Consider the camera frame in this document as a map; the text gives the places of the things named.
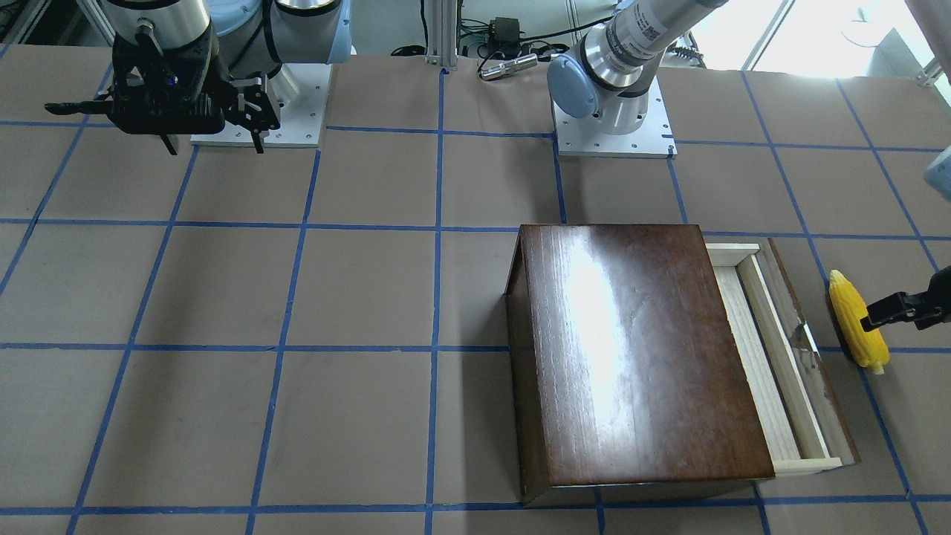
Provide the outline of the black idle gripper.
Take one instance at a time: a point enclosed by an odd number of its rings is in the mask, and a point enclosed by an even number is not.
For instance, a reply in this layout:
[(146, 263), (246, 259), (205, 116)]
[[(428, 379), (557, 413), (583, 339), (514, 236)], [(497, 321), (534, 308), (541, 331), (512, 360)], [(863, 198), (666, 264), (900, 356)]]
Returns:
[(111, 85), (93, 100), (45, 103), (45, 110), (105, 115), (125, 133), (159, 136), (170, 155), (179, 155), (178, 134), (217, 134), (235, 124), (251, 133), (262, 155), (266, 132), (281, 126), (264, 72), (231, 77), (210, 25), (177, 48), (160, 44), (159, 30), (153, 21), (138, 21), (130, 37), (116, 34)]

